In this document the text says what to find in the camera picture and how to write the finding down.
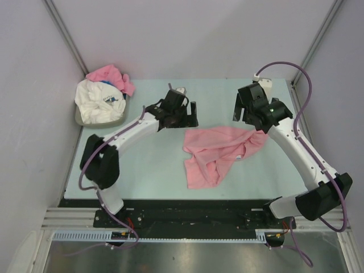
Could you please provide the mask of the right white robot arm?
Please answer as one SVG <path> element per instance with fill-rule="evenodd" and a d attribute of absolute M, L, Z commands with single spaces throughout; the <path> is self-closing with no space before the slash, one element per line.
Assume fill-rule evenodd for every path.
<path fill-rule="evenodd" d="M 300 174 L 306 192 L 278 197 L 264 206 L 262 221 L 276 228 L 283 218 L 303 216 L 314 221 L 340 205 L 353 183 L 348 173 L 339 174 L 307 142 L 286 105 L 277 98 L 268 99 L 270 80 L 253 82 L 239 88 L 235 101 L 234 121 L 244 121 L 267 134 L 285 152 Z"/>

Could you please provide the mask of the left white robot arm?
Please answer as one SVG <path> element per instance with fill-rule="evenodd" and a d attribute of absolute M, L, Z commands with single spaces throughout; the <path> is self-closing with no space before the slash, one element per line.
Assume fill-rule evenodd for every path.
<path fill-rule="evenodd" d="M 121 209 L 124 202 L 116 182 L 120 176 L 119 159 L 123 153 L 142 139 L 162 129 L 179 129 L 198 126 L 197 106 L 190 102 L 184 87 L 169 87 L 164 99 L 144 107 L 140 117 L 121 130 L 105 136 L 91 135 L 81 158 L 81 190 L 94 189 L 101 206 L 107 211 L 106 221 L 117 228 L 126 220 Z"/>

